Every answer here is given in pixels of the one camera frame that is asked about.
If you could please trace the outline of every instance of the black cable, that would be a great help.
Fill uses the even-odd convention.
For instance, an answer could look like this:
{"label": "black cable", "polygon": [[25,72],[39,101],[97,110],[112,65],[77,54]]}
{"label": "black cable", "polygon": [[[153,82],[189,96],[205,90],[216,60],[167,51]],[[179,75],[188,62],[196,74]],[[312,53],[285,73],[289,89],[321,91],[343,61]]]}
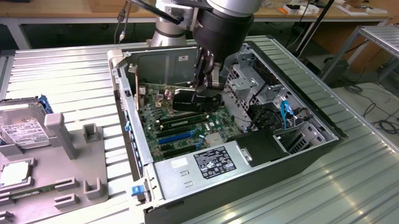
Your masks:
{"label": "black cable", "polygon": [[236,115],[232,115],[236,119],[239,119],[240,121],[248,122],[247,120],[239,118]]}
{"label": "black cable", "polygon": [[124,15],[125,15],[125,7],[127,7],[127,1],[124,2],[124,6],[123,6],[123,9],[119,11],[119,14],[117,14],[117,24],[116,24],[116,29],[115,29],[115,32],[113,32],[113,44],[116,44],[116,34],[117,34],[117,29],[119,29],[119,25],[120,23],[124,21]]}
{"label": "black cable", "polygon": [[372,62],[373,58],[376,57],[376,55],[380,53],[381,49],[376,52],[376,54],[373,55],[373,57],[369,59],[369,61],[367,62],[364,68],[363,68],[363,71],[361,71],[361,74],[359,75],[359,78],[356,79],[355,83],[360,80],[361,76],[364,75],[364,71],[365,69],[368,68],[368,65],[369,63]]}
{"label": "black cable", "polygon": [[260,94],[260,92],[263,91],[263,89],[265,88],[265,86],[267,86],[267,83],[264,82],[263,85],[261,85],[261,87],[260,87],[260,89],[259,89],[259,91],[255,93],[255,95],[249,99],[248,106],[251,105],[252,100],[257,97],[257,95]]}
{"label": "black cable", "polygon": [[280,128],[283,128],[283,119],[280,118],[280,115],[272,110],[265,108],[265,111],[269,111],[272,113],[272,115],[276,117],[276,119],[279,120],[280,123]]}
{"label": "black cable", "polygon": [[[307,4],[305,4],[305,8],[304,8],[304,13],[301,14],[301,17],[300,17],[300,19],[299,19],[299,23],[301,22],[301,19],[304,18],[304,14],[305,14],[305,11],[307,11],[307,7],[309,6],[309,3],[311,3],[311,0],[307,0]],[[287,46],[288,46],[288,44],[289,44],[289,41],[291,41],[291,38],[292,38],[293,28],[295,28],[295,26],[292,26],[292,28],[291,28],[291,35],[289,35],[289,37],[288,37],[288,41],[287,41],[287,43],[285,43],[285,48],[287,48]]]}
{"label": "black cable", "polygon": [[127,4],[127,16],[125,16],[125,21],[124,21],[124,29],[119,35],[119,41],[117,41],[117,44],[120,44],[120,42],[123,41],[124,39],[124,35],[125,35],[125,28],[127,28],[127,23],[129,21],[129,14],[131,14],[131,7],[132,7],[132,4],[128,3]]}
{"label": "black cable", "polygon": [[399,112],[399,109],[393,112],[393,113],[388,113],[385,112],[377,105],[376,103],[372,101],[372,99],[364,95],[361,95],[360,93],[363,92],[363,88],[359,87],[355,82],[349,81],[348,79],[344,79],[343,83],[344,85],[344,89],[353,93],[357,94],[359,96],[361,96],[363,98],[368,99],[371,104],[368,105],[368,107],[364,110],[363,113],[363,117],[365,118],[367,114],[371,113],[371,111],[377,108],[380,111],[383,111],[387,114],[387,118],[381,119],[379,121],[371,122],[371,124],[375,126],[376,124],[379,125],[379,127],[376,127],[376,129],[383,130],[385,133],[388,134],[399,134],[399,124],[396,124],[395,122],[388,121],[388,119],[391,117],[393,117],[396,119],[396,121],[399,121],[399,118],[395,116],[395,114]]}
{"label": "black cable", "polygon": [[299,44],[299,47],[297,47],[296,52],[292,53],[295,57],[297,57],[299,54],[300,54],[300,52],[303,51],[303,49],[304,49],[304,47],[305,47],[305,45],[307,45],[307,43],[308,43],[308,41],[309,41],[309,39],[311,39],[311,37],[312,37],[312,35],[313,35],[313,33],[315,33],[315,31],[316,31],[319,25],[320,25],[320,22],[321,22],[321,20],[323,20],[323,18],[324,18],[324,15],[325,15],[325,13],[327,13],[327,11],[328,11],[328,9],[329,9],[332,3],[333,3],[333,0],[328,0],[328,2],[327,2],[327,4],[325,4],[325,7],[324,7],[324,9],[323,9],[323,11],[321,11],[321,13],[320,13],[317,19],[316,19],[316,22],[313,23],[313,26],[312,26],[309,32],[308,32],[307,35],[304,36],[304,41],[301,41],[301,43]]}
{"label": "black cable", "polygon": [[119,24],[116,24],[116,29],[115,29],[115,32],[113,32],[113,44],[116,44],[116,33],[117,33],[117,29],[119,29]]}
{"label": "black cable", "polygon": [[344,54],[348,53],[348,52],[351,52],[352,50],[357,49],[357,47],[361,46],[363,44],[364,44],[364,43],[360,43],[356,47],[353,47],[352,49],[348,49],[348,50],[344,52]]}

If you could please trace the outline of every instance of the robotic arm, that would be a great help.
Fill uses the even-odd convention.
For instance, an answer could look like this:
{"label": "robotic arm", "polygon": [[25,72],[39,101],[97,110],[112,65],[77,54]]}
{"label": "robotic arm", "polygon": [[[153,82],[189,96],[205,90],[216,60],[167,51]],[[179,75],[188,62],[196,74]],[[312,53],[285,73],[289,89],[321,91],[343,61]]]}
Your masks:
{"label": "robotic arm", "polygon": [[192,29],[199,44],[193,78],[196,91],[179,92],[173,107],[180,111],[216,111],[224,89],[219,72],[227,56],[240,49],[260,0],[159,0],[159,9],[140,0],[129,1],[159,16],[157,35],[161,33],[172,38],[179,36],[179,29],[181,33],[184,29]]}

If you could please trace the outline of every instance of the metal frame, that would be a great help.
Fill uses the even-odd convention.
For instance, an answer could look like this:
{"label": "metal frame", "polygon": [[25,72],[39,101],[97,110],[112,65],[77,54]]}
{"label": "metal frame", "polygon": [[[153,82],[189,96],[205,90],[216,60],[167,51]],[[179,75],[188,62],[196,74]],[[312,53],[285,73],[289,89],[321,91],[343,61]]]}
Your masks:
{"label": "metal frame", "polygon": [[[379,20],[379,23],[377,23],[376,26],[384,26],[384,25],[387,24],[387,22],[388,22],[388,19],[385,19],[385,20],[383,20],[383,21]],[[305,34],[304,34],[304,37],[307,36],[308,32],[311,31],[313,25],[315,25],[315,22],[312,22],[311,26],[308,27],[308,29],[307,29],[307,31],[305,31]],[[300,43],[299,43],[299,45],[297,45],[296,51],[299,50],[299,46],[300,46],[300,44],[303,43],[303,41],[304,41],[304,38],[301,39],[301,41],[300,41]],[[304,51],[304,48],[303,48],[301,51],[299,52],[297,57],[301,55],[303,51]]]}
{"label": "metal frame", "polygon": [[[321,80],[324,80],[332,71],[332,68],[336,66],[337,61],[340,60],[341,56],[344,55],[345,50],[352,45],[352,42],[356,40],[359,36],[363,36],[367,40],[369,40],[364,45],[361,45],[356,52],[352,54],[352,56],[348,59],[348,64],[353,62],[364,48],[368,46],[369,42],[373,42],[376,45],[379,45],[380,48],[383,48],[387,52],[391,53],[392,56],[399,58],[399,28],[395,26],[384,26],[384,27],[376,27],[376,26],[357,26],[355,31],[352,32],[348,40],[343,44],[343,47],[337,54],[335,55],[329,65],[323,68],[320,74],[321,74]],[[396,67],[396,63],[391,64],[388,67],[388,71],[393,70]]]}
{"label": "metal frame", "polygon": [[[391,166],[391,164],[397,163],[397,155],[392,153],[391,150],[393,149],[397,152],[397,148],[339,99],[328,86],[319,80],[317,76],[307,67],[301,65],[297,58],[292,56],[276,40],[269,40],[264,36],[248,37],[247,40],[259,43],[261,50],[271,57],[276,56],[280,58],[281,55],[287,55],[284,60],[279,60],[277,65],[284,72],[287,72],[287,75],[304,93],[315,99],[316,104],[327,115],[333,120],[337,120],[349,139],[337,146],[335,151],[321,157],[300,175],[223,206],[187,223],[207,222],[209,224],[217,224],[223,222],[241,223],[245,221],[288,223],[295,217],[297,219],[292,219],[289,223],[299,221],[303,223],[327,223],[328,221],[333,223],[352,223],[356,220],[361,221],[363,218],[371,222],[377,222],[379,219],[383,219],[387,223],[393,223],[395,220],[397,220],[397,213],[392,211],[397,209],[399,197],[396,194],[397,188],[395,187],[397,186],[399,179],[397,171],[392,169]],[[10,61],[20,62],[20,65],[24,67],[24,72],[20,71],[20,67],[16,67],[13,69],[17,71],[13,72],[13,76],[17,76],[18,73],[29,72],[29,70],[34,69],[37,64],[40,64],[43,68],[30,71],[34,73],[39,72],[37,75],[32,74],[32,78],[49,81],[52,79],[69,77],[68,73],[67,75],[63,74],[63,77],[55,76],[51,79],[48,78],[49,75],[57,75],[57,73],[71,70],[71,68],[64,66],[64,64],[69,64],[67,61],[69,61],[68,58],[71,56],[76,58],[75,56],[85,55],[85,59],[80,63],[87,64],[83,69],[89,70],[93,66],[89,65],[87,61],[93,59],[92,56],[103,55],[104,57],[96,59],[96,61],[104,62],[104,66],[93,68],[93,71],[97,70],[96,77],[100,77],[101,72],[108,72],[105,60],[108,50],[144,46],[143,43],[135,43],[20,50],[16,53],[14,60]],[[40,58],[45,58],[48,61],[43,64],[40,63]],[[59,69],[56,73],[52,71],[45,72],[49,64],[57,66]],[[53,85],[60,84],[51,82],[48,87]],[[103,89],[92,91],[96,93],[104,92]],[[96,95],[103,97],[100,102],[104,106],[109,104],[107,103],[109,102],[109,97],[107,96],[111,93],[112,92],[107,95]],[[99,103],[99,101],[93,99],[92,103],[85,106],[83,105],[88,102],[85,98],[88,98],[85,95],[73,95],[73,101],[76,101],[76,104],[72,106],[73,110],[85,109],[93,106],[93,103]],[[67,106],[61,104],[63,99],[57,97],[55,100],[57,100],[59,109],[63,109]],[[112,115],[108,115],[100,119],[95,119],[99,126],[105,125],[105,163],[111,199],[101,204],[41,221],[44,224],[64,222],[76,224],[125,223],[127,220],[133,224],[143,223],[143,211],[133,213],[132,210],[128,210],[129,207],[139,204],[139,201],[136,201],[135,197],[128,199],[124,194],[124,189],[132,185],[133,180],[125,149],[123,147],[121,129],[119,124],[113,122],[101,122],[101,120],[108,120],[112,117]],[[373,182],[380,186],[377,189],[375,189],[375,184],[371,185]],[[317,218],[316,221],[313,219],[313,221],[309,221],[309,218],[315,216]]]}
{"label": "metal frame", "polygon": [[388,67],[383,70],[379,81],[383,80],[389,75],[391,72],[393,72],[395,68],[397,67],[397,64],[399,64],[399,60],[395,58],[392,62],[388,64]]}
{"label": "metal frame", "polygon": [[[288,18],[288,17],[263,17],[255,18],[255,22],[297,22],[300,18]],[[316,18],[303,18],[303,22],[312,22],[307,32],[309,31]],[[383,26],[387,23],[388,19],[369,19],[364,17],[355,17],[349,19],[323,19],[323,22],[380,22],[377,26]],[[131,17],[129,22],[155,22],[155,17]],[[13,40],[18,46],[20,50],[32,49],[29,40],[25,36],[24,29],[21,24],[79,24],[79,23],[117,23],[116,18],[47,18],[47,17],[6,17],[0,18],[0,24],[4,24],[8,27]]]}
{"label": "metal frame", "polygon": [[13,57],[0,57],[0,99],[5,98],[6,87],[10,77]]}
{"label": "metal frame", "polygon": [[[281,46],[281,44],[277,41],[272,40],[272,42],[281,50],[284,50],[284,47]],[[289,55],[289,58],[292,60],[296,59],[296,57],[289,52],[287,52],[287,54]],[[399,147],[380,133],[380,131],[368,123],[368,121],[364,119],[364,117],[356,113],[356,111],[349,107],[349,105],[339,98],[339,96],[335,94],[332,89],[328,87],[328,85],[323,81],[320,81],[320,78],[312,73],[312,71],[301,63],[299,63],[297,65],[301,67],[301,69],[305,71],[305,73],[312,77],[312,79],[319,83],[319,85],[324,88],[324,90],[331,94],[331,96],[337,100],[337,102],[345,107],[347,111],[355,115],[355,118],[369,128],[369,130],[384,141],[384,143],[389,146],[389,148],[392,148],[396,151],[396,153],[399,153]]]}

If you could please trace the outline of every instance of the hard drive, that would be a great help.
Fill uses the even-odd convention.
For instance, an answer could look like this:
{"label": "hard drive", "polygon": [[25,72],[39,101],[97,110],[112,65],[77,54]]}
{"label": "hard drive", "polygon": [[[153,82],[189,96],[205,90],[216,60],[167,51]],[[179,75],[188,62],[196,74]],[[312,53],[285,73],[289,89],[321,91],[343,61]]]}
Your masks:
{"label": "hard drive", "polygon": [[21,149],[49,145],[55,137],[44,127],[44,117],[52,113],[47,98],[5,99],[0,102],[1,145],[16,144]]}

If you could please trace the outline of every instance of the hard drive label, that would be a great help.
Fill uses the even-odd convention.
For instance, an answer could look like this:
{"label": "hard drive label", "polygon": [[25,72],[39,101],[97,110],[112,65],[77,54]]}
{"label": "hard drive label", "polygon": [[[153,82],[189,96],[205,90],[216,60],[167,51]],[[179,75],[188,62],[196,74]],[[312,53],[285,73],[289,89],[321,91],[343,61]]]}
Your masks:
{"label": "hard drive label", "polygon": [[211,149],[193,155],[195,161],[201,172],[201,176],[209,179],[220,174],[236,169],[225,148]]}
{"label": "hard drive label", "polygon": [[48,136],[37,121],[1,126],[4,133],[18,146],[48,141]]}

